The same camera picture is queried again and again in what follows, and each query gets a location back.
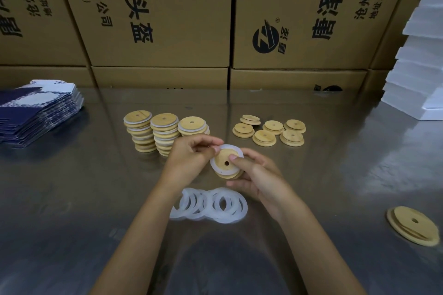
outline stack of bamboo lids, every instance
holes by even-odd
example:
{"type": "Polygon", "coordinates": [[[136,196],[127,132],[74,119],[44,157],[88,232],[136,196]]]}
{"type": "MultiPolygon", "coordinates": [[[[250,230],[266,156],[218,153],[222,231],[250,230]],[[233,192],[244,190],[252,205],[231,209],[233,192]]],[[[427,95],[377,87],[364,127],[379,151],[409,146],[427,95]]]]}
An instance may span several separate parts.
{"type": "Polygon", "coordinates": [[[239,138],[250,138],[254,135],[254,128],[249,124],[240,122],[234,126],[232,133],[239,138]]]}
{"type": "Polygon", "coordinates": [[[178,126],[182,136],[193,135],[198,133],[209,134],[209,126],[204,119],[200,117],[186,117],[180,120],[178,126]]]}
{"type": "Polygon", "coordinates": [[[169,156],[174,140],[180,136],[178,126],[179,118],[173,113],[161,113],[152,117],[151,128],[160,155],[169,156]]]}
{"type": "Polygon", "coordinates": [[[256,116],[251,116],[250,114],[244,114],[241,118],[240,121],[244,124],[248,124],[248,125],[260,125],[260,118],[256,117],[256,116]]]}
{"type": "Polygon", "coordinates": [[[397,206],[386,212],[390,225],[406,239],[423,246],[440,242],[439,229],[421,212],[406,206],[397,206]]]}
{"type": "Polygon", "coordinates": [[[302,121],[296,120],[296,119],[289,119],[285,123],[284,128],[285,128],[285,130],[294,130],[294,131],[297,131],[299,133],[305,133],[306,132],[305,124],[302,121]]]}
{"type": "Polygon", "coordinates": [[[304,144],[304,138],[301,133],[295,130],[286,130],[280,134],[280,140],[285,145],[299,147],[304,144]]]}
{"type": "Polygon", "coordinates": [[[268,120],[263,124],[263,130],[271,132],[274,135],[283,133],[283,124],[277,120],[268,120]]]}
{"type": "Polygon", "coordinates": [[[229,160],[229,155],[231,154],[244,157],[239,147],[234,145],[221,145],[220,152],[210,160],[211,167],[215,173],[225,180],[234,180],[243,174],[243,171],[229,160]]]}
{"type": "Polygon", "coordinates": [[[252,141],[254,141],[258,146],[270,147],[275,145],[277,139],[274,133],[266,130],[259,130],[252,136],[252,141]]]}
{"type": "Polygon", "coordinates": [[[142,153],[153,152],[157,149],[151,128],[151,118],[151,112],[144,110],[130,112],[123,118],[123,124],[132,136],[136,150],[142,153]]]}

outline metal table surface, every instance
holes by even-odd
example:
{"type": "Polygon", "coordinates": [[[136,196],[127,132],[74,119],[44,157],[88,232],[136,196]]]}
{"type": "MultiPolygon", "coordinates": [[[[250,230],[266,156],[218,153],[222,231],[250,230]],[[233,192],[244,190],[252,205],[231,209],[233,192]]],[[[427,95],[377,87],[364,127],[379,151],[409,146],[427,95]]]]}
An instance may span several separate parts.
{"type": "MultiPolygon", "coordinates": [[[[0,145],[1,294],[91,288],[163,167],[158,153],[136,152],[125,131],[122,118],[136,109],[200,116],[225,143],[273,158],[369,294],[442,293],[442,245],[408,242],[385,220],[386,209],[406,205],[443,224],[442,122],[418,122],[352,93],[82,92],[85,108],[69,122],[25,150],[0,145]],[[231,130],[242,114],[302,120],[305,144],[265,148],[240,139],[231,130]]],[[[223,184],[207,167],[191,186],[223,184]]],[[[227,237],[240,243],[233,254],[247,247],[289,293],[305,293],[281,229],[258,202],[248,205],[236,224],[169,222],[149,293],[168,292],[177,266],[202,238],[217,244],[227,237]]]]}

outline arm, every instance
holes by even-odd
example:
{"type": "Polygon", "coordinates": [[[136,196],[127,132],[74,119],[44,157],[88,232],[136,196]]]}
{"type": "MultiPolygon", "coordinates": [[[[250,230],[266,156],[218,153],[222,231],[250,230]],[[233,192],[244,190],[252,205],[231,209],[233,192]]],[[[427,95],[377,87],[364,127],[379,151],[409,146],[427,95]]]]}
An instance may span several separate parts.
{"type": "Polygon", "coordinates": [[[252,149],[242,148],[242,151],[254,162],[230,156],[245,174],[239,180],[228,181],[227,185],[237,186],[257,197],[279,222],[308,293],[366,294],[315,216],[284,180],[274,162],[252,149]]]}
{"type": "Polygon", "coordinates": [[[205,134],[174,141],[158,183],[97,279],[91,295],[146,294],[171,208],[221,144],[223,140],[205,134]]]}

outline cardboard box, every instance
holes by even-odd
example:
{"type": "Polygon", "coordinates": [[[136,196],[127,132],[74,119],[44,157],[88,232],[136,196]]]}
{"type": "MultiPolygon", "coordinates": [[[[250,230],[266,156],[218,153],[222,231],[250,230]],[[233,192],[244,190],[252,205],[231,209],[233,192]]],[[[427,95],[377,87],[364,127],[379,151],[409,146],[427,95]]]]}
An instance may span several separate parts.
{"type": "Polygon", "coordinates": [[[231,89],[358,90],[366,70],[237,70],[231,89]]]}
{"type": "Polygon", "coordinates": [[[93,87],[92,74],[86,67],[0,67],[0,88],[11,89],[31,80],[62,80],[78,87],[93,87]]]}
{"type": "Polygon", "coordinates": [[[236,69],[368,68],[397,0],[236,0],[236,69]]]}
{"type": "Polygon", "coordinates": [[[385,86],[389,70],[369,69],[361,88],[361,92],[382,91],[385,86]]]}
{"type": "Polygon", "coordinates": [[[0,32],[0,64],[88,64],[65,0],[0,0],[0,32]]]}
{"type": "Polygon", "coordinates": [[[393,68],[395,55],[407,39],[407,36],[402,34],[403,28],[419,2],[420,0],[399,0],[397,2],[395,11],[371,63],[372,69],[393,68]]]}
{"type": "Polygon", "coordinates": [[[68,0],[92,65],[228,67],[231,0],[68,0]]]}
{"type": "Polygon", "coordinates": [[[228,68],[92,67],[99,87],[226,89],[228,68]]]}

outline fingernail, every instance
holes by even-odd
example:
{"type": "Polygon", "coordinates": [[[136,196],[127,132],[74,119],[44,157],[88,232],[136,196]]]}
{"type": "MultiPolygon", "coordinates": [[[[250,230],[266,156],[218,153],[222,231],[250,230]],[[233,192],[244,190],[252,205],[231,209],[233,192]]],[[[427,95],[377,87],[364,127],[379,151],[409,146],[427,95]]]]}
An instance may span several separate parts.
{"type": "Polygon", "coordinates": [[[220,147],[219,147],[219,146],[216,146],[216,145],[213,145],[213,146],[211,146],[211,147],[214,149],[215,154],[218,154],[218,152],[220,151],[220,147]]]}

